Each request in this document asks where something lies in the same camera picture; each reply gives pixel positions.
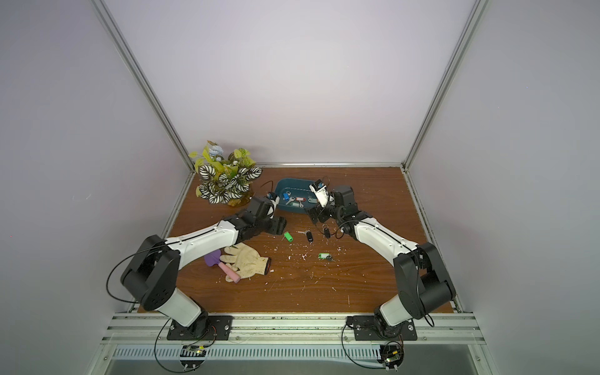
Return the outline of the teal plastic storage box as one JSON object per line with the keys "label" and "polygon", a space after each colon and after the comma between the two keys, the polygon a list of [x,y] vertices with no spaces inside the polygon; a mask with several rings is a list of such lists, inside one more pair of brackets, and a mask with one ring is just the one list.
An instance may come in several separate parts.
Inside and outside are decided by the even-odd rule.
{"label": "teal plastic storage box", "polygon": [[[284,178],[278,181],[275,193],[280,197],[278,210],[290,213],[306,214],[306,210],[319,205],[317,198],[309,189],[314,181],[298,178]],[[284,201],[283,194],[288,192],[289,201]]]}

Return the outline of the green tag key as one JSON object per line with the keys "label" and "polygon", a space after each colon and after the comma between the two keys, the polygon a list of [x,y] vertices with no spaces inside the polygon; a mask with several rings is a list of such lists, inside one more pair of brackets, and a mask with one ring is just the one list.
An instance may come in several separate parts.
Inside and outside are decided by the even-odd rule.
{"label": "green tag key", "polygon": [[320,253],[318,255],[319,260],[332,262],[334,260],[333,256],[330,253]]}

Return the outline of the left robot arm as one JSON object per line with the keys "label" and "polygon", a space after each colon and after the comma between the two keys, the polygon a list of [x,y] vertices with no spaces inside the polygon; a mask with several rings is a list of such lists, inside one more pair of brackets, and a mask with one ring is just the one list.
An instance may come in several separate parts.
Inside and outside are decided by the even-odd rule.
{"label": "left robot arm", "polygon": [[223,249],[217,262],[226,271],[240,278],[267,274],[270,258],[261,256],[245,242],[262,233],[284,233],[287,221],[275,215],[278,203],[279,198],[273,193],[254,197],[245,209],[211,227],[179,237],[147,237],[123,271],[121,284],[144,310],[158,311],[175,326],[188,329],[195,337],[201,336],[207,329],[208,314],[177,288],[179,271]]}

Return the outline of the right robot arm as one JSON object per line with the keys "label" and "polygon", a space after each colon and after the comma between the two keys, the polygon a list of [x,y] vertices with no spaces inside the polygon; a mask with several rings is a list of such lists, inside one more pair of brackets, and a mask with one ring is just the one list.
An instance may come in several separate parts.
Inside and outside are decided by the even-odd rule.
{"label": "right robot arm", "polygon": [[398,293],[375,310],[376,322],[382,328],[426,318],[456,297],[441,253],[433,244],[409,241],[386,228],[359,209],[348,185],[329,192],[318,180],[309,189],[318,201],[307,210],[312,222],[334,220],[342,234],[369,246],[393,266]]}

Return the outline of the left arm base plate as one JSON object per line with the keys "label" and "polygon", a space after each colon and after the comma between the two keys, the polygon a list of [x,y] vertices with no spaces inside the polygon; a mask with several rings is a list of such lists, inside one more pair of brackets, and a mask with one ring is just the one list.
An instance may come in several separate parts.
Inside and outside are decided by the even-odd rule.
{"label": "left arm base plate", "polygon": [[189,327],[176,320],[169,325],[168,341],[227,341],[234,317],[230,315],[201,315]]}

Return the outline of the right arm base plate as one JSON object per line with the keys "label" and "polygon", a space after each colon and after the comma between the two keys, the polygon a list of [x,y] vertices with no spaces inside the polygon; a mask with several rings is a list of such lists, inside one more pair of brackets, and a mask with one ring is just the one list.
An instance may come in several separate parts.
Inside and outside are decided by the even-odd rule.
{"label": "right arm base plate", "polygon": [[351,329],[356,341],[415,342],[418,339],[412,320],[390,326],[376,315],[354,315],[346,317],[346,325]]}

